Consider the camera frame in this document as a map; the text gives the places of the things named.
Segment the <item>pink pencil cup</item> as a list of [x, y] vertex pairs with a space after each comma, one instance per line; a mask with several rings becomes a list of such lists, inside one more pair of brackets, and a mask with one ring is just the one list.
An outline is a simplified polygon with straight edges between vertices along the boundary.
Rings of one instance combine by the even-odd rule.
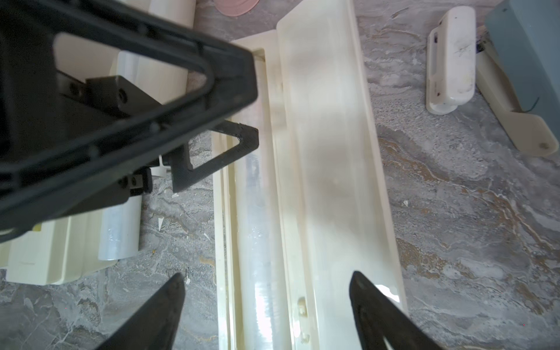
[[252, 10], [259, 0], [214, 0], [217, 10], [228, 17], [239, 17]]

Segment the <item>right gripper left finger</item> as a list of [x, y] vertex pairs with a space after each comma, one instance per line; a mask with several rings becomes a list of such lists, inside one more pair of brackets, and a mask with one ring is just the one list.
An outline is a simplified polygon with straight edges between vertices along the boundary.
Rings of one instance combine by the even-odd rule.
[[98, 348], [172, 349], [184, 302], [184, 277], [177, 273]]

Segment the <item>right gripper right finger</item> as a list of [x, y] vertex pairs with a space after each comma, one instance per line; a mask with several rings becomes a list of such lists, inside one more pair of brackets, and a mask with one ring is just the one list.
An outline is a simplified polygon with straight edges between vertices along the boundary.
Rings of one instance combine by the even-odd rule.
[[442, 349], [359, 271], [352, 274], [349, 297], [363, 349]]

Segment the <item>thin plastic wrap roll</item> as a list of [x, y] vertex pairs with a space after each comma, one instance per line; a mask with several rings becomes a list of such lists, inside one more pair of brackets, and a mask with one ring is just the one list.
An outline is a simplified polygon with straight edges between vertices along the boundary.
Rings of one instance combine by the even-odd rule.
[[[130, 83], [137, 79], [139, 57], [121, 51], [112, 66], [112, 73]], [[102, 211], [99, 260], [115, 261], [130, 258], [139, 251], [142, 196], [133, 196], [124, 204]]]

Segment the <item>blue stapler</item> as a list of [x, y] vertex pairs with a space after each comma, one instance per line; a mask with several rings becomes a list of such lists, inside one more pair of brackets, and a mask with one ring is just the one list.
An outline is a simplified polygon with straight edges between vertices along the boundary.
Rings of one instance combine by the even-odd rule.
[[520, 152], [558, 152], [559, 2], [502, 1], [484, 25], [478, 89]]

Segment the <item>cream dispenser lid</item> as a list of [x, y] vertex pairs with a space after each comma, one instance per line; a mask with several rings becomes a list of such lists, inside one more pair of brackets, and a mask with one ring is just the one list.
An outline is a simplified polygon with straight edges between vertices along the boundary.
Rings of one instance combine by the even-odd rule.
[[355, 271], [407, 305], [354, 4], [302, 1], [277, 32], [316, 339], [359, 349]]

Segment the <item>small white case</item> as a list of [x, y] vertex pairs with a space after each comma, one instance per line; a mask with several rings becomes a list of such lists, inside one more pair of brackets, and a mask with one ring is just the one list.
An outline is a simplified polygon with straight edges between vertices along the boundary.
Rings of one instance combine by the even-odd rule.
[[468, 6], [451, 8], [427, 38], [426, 108], [447, 115], [475, 92], [476, 20]]

